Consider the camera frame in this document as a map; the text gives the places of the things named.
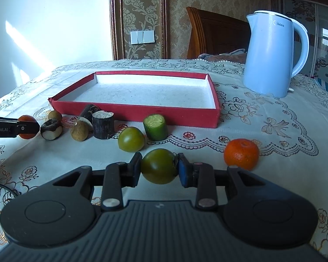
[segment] ribbed black surface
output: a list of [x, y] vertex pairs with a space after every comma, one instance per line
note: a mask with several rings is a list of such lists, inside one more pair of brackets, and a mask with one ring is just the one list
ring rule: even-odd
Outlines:
[[87, 235], [52, 249], [10, 244], [0, 262], [320, 262], [310, 246], [264, 250], [236, 239], [214, 213], [195, 210], [189, 201], [130, 201], [106, 212]]

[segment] midea logo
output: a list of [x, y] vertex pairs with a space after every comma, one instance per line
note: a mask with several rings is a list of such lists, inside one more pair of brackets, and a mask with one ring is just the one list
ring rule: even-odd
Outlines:
[[280, 26], [284, 27], [283, 24], [281, 24], [281, 23], [279, 23], [279, 22], [276, 22], [276, 21], [274, 21], [274, 25], [280, 25]]

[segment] floral tablecloth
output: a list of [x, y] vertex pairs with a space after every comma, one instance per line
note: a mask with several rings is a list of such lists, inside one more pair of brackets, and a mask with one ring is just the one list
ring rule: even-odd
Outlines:
[[[221, 104], [217, 129], [170, 126], [170, 136], [162, 142], [147, 142], [145, 155], [162, 147], [185, 153], [189, 161], [204, 161], [226, 169], [223, 151], [236, 138], [253, 140], [260, 149], [254, 172], [311, 201], [318, 210], [319, 223], [311, 245], [328, 256], [328, 93], [303, 75], [292, 79], [285, 98], [271, 98], [243, 86], [244, 65], [204, 60], [120, 60], [71, 64], [36, 78], [0, 99], [0, 116], [18, 118], [33, 115], [40, 124], [51, 111], [47, 98], [95, 71], [167, 70], [209, 73]], [[144, 132], [142, 123], [116, 121], [117, 133], [110, 140], [94, 137], [76, 142], [68, 133], [75, 121], [65, 117], [63, 135], [46, 141], [40, 135], [31, 140], [0, 138], [0, 183], [25, 193], [81, 165], [103, 169], [116, 161], [129, 161], [132, 154], [118, 149], [117, 137], [126, 126]], [[11, 198], [0, 188], [0, 211]], [[136, 188], [123, 190], [129, 199], [194, 201], [195, 190], [183, 189], [176, 178], [167, 185], [155, 185], [140, 178]], [[219, 203], [227, 202], [223, 187], [218, 187]], [[99, 204], [96, 189], [93, 203]], [[0, 227], [0, 250], [7, 239]]]

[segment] red cardboard tray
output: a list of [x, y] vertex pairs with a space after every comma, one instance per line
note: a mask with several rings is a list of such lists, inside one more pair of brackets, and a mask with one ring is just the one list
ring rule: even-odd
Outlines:
[[49, 98], [53, 109], [79, 115], [89, 104], [116, 120], [142, 122], [161, 114], [168, 125], [216, 128], [220, 106], [208, 74], [172, 71], [102, 71]]

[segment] white wall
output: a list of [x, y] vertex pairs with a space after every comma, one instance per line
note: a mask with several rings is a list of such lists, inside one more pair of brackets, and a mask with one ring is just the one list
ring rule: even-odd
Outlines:
[[0, 98], [58, 66], [103, 60], [109, 0], [0, 0]]

